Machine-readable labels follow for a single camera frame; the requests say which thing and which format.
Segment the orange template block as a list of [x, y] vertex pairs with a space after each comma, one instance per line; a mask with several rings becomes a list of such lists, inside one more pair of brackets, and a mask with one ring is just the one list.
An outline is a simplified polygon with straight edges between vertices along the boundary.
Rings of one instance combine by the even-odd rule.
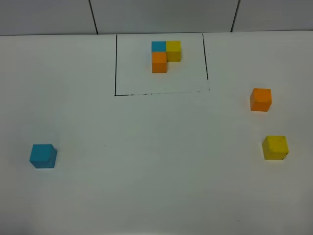
[[167, 54], [166, 52], [152, 52], [152, 73], [167, 72]]

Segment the blue template block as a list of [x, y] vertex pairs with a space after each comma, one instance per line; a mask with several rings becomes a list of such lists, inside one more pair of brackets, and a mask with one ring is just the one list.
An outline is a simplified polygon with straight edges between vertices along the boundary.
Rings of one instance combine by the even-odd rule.
[[166, 41], [152, 41], [152, 52], [166, 52]]

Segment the yellow template block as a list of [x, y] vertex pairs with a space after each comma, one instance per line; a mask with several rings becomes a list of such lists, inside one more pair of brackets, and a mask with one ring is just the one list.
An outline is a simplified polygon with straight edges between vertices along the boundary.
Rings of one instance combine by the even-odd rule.
[[181, 42], [180, 41], [167, 41], [166, 54], [168, 62], [181, 61]]

